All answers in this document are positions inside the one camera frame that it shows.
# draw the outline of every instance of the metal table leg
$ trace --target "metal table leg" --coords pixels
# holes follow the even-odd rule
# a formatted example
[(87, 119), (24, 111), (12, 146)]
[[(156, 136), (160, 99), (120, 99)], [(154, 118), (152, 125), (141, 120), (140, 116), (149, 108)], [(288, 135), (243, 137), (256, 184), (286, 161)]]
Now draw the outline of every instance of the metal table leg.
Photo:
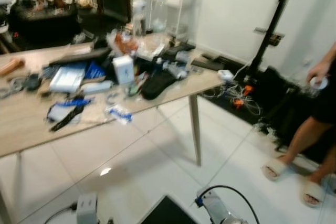
[(191, 116), (191, 125), (193, 128), (193, 138), (196, 153), (196, 164), (201, 166), (201, 134), (200, 134), (200, 119), (198, 118), (198, 104), (197, 104), (197, 94), (189, 96), (189, 109)]
[(3, 223), (5, 224), (12, 223), (1, 191), (0, 191), (0, 216)]

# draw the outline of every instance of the white box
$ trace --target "white box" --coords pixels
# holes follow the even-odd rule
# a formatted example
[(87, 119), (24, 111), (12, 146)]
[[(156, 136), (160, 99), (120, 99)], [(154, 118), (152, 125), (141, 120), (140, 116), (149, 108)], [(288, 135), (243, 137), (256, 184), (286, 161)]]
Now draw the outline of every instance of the white box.
[(115, 74), (118, 83), (125, 84), (134, 81), (133, 59), (128, 55), (113, 59)]

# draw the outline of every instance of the black cable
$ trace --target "black cable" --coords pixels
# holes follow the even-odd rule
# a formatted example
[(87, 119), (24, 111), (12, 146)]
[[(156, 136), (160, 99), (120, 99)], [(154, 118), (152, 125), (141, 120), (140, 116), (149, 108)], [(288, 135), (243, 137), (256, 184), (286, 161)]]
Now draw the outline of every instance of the black cable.
[(251, 209), (251, 211), (252, 211), (252, 214), (253, 214), (254, 218), (256, 219), (257, 224), (260, 224), (259, 219), (258, 219), (258, 217), (257, 217), (257, 215), (256, 215), (256, 212), (254, 211), (254, 209), (253, 209), (252, 205), (250, 204), (250, 202), (245, 198), (245, 196), (244, 196), (241, 192), (239, 192), (238, 190), (236, 190), (235, 188), (232, 188), (232, 187), (230, 187), (230, 186), (223, 186), (223, 185), (211, 186), (211, 187), (209, 187), (208, 189), (206, 189), (205, 191), (203, 191), (203, 192), (197, 197), (196, 200), (201, 199), (201, 198), (202, 198), (208, 191), (210, 191), (210, 190), (212, 190), (212, 189), (215, 189), (215, 188), (226, 188), (226, 189), (230, 189), (230, 190), (232, 190), (232, 191), (238, 193), (238, 194), (241, 196), (241, 198), (243, 198), (243, 200), (244, 200), (244, 201), (247, 203), (247, 205), (250, 207), (250, 209)]
[(57, 211), (56, 213), (54, 213), (52, 216), (50, 216), (45, 222), (44, 224), (47, 224), (48, 222), (50, 222), (52, 219), (54, 219), (56, 216), (60, 215), (63, 212), (67, 212), (67, 211), (76, 211), (77, 209), (77, 202), (71, 204), (70, 206), (67, 206), (65, 208), (62, 208), (61, 210)]

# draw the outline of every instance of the white slide sandal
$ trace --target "white slide sandal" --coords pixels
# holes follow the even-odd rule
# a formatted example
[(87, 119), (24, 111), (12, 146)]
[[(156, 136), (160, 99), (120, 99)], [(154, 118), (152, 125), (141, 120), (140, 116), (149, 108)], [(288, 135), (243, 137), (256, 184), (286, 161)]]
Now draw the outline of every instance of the white slide sandal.
[[(312, 204), (306, 201), (305, 195), (308, 195), (318, 201), (317, 204)], [(303, 188), (303, 193), (302, 193), (302, 200), (305, 205), (311, 208), (317, 208), (321, 205), (323, 202), (324, 198), (324, 190), (323, 188), (311, 181), (307, 181), (305, 187)]]
[[(280, 160), (273, 158), (264, 165), (261, 170), (266, 178), (272, 181), (277, 181), (280, 175), (287, 169), (288, 165), (281, 162)], [(269, 170), (274, 172), (276, 176), (271, 176)]]

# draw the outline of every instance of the white tile floor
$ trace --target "white tile floor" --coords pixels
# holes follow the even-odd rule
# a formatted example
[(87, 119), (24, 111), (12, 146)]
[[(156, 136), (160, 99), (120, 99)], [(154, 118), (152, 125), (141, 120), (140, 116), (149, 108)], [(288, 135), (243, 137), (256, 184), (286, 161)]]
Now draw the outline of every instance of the white tile floor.
[[(137, 114), (127, 126), (114, 122), (25, 151), (20, 162), (16, 155), (0, 159), (0, 182), (16, 221), (43, 224), (80, 194), (96, 191), (102, 224), (109, 217), (116, 224), (137, 223), (165, 194), (205, 224), (206, 211), (193, 203), (196, 192), (225, 184), (250, 200), (260, 223), (336, 223), (335, 196), (327, 194), (321, 208), (310, 209), (300, 202), (303, 177), (293, 169), (276, 183), (262, 175), (260, 167), (276, 155), (270, 138), (203, 98), (199, 110), (202, 167), (195, 165), (187, 99)], [(237, 195), (218, 194), (233, 213), (255, 223)], [(75, 216), (64, 214), (49, 224), (57, 223), (75, 223)]]

